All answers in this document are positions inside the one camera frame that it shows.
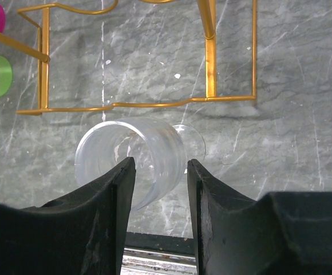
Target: gold metal rack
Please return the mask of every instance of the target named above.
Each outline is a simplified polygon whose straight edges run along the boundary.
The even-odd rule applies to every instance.
[[[141,0],[146,3],[162,4],[173,2],[174,0]],[[86,111],[107,111],[115,107],[135,107],[135,108],[168,108],[182,106],[191,102],[210,102],[210,101],[256,101],[256,29],[257,29],[257,0],[252,0],[252,83],[251,94],[245,96],[218,96],[217,94],[217,67],[216,67],[216,3],[215,0],[197,0],[201,21],[203,23],[205,36],[205,97],[191,97],[182,101],[170,103],[126,103],[116,102],[104,107],[90,108],[49,108],[49,61],[50,61],[50,9],[58,7],[78,14],[99,15],[113,10],[118,4],[114,0],[113,4],[98,11],[88,11],[75,9],[60,3],[50,3],[45,5],[26,7],[18,9],[19,15],[32,23],[38,30],[37,44],[35,50],[11,37],[0,33],[0,42],[14,49],[24,52],[38,60],[38,108],[30,110],[17,110],[17,114],[22,115],[41,115],[46,112],[86,112]],[[42,10],[42,26],[34,22],[25,13],[28,11]]]

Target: gray marble surface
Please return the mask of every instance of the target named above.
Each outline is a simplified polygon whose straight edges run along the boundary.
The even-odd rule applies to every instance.
[[[61,2],[85,9],[110,4]],[[35,46],[36,29],[15,10],[42,0],[0,3],[7,12],[5,33]],[[250,92],[251,7],[251,1],[218,1],[221,95]],[[40,13],[33,17],[39,20]],[[170,101],[204,93],[196,1],[120,1],[106,15],[52,10],[51,19],[53,107]],[[37,64],[3,45],[0,54],[14,69],[11,90],[0,98],[0,202],[40,206],[77,187],[77,144],[103,114],[16,115],[37,102]],[[258,1],[258,97],[256,107],[240,102],[124,108],[107,112],[106,120],[143,115],[194,126],[207,146],[201,162],[254,199],[273,190],[332,191],[332,1]],[[129,230],[191,237],[186,178],[164,199],[131,215]]]

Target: green plastic object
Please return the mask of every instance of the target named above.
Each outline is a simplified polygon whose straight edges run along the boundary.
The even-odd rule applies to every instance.
[[[0,97],[4,96],[12,84],[13,71],[9,61],[0,56]]]

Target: black strip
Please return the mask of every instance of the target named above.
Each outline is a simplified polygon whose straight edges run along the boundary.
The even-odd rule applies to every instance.
[[[194,257],[193,239],[127,232],[126,248]]]

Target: marble countertop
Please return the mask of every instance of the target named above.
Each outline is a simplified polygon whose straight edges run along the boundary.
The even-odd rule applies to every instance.
[[[61,2],[83,9],[110,5],[108,0]],[[5,33],[35,46],[36,29],[16,10],[43,0],[0,3],[7,13]],[[248,94],[252,2],[217,5],[218,92]],[[53,107],[204,94],[204,37],[196,1],[124,0],[105,15],[53,10],[51,20]],[[103,114],[16,115],[37,102],[37,63],[1,44],[0,55],[14,69],[12,87],[0,98],[0,202],[40,206],[77,188],[77,144]],[[332,1],[258,0],[257,84],[256,107],[238,102],[119,108],[106,112],[106,120],[142,115],[192,125],[206,142],[202,164],[254,199],[268,191],[332,191]],[[132,214],[128,230],[191,237],[188,204],[184,177],[164,199]]]

